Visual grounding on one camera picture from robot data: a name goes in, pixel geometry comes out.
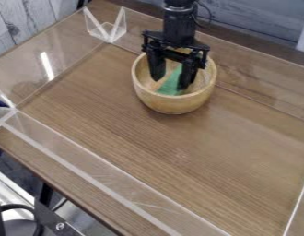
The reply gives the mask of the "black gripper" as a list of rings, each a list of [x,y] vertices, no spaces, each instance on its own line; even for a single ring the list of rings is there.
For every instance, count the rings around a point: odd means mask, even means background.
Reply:
[[[144,30],[143,37],[141,50],[148,55],[152,79],[159,81],[164,77],[167,59],[177,61],[183,63],[177,89],[185,90],[195,81],[199,68],[204,69],[207,67],[211,47],[196,38],[183,43],[168,41],[164,32],[159,30]],[[196,61],[191,58],[185,60],[192,53],[196,55]]]

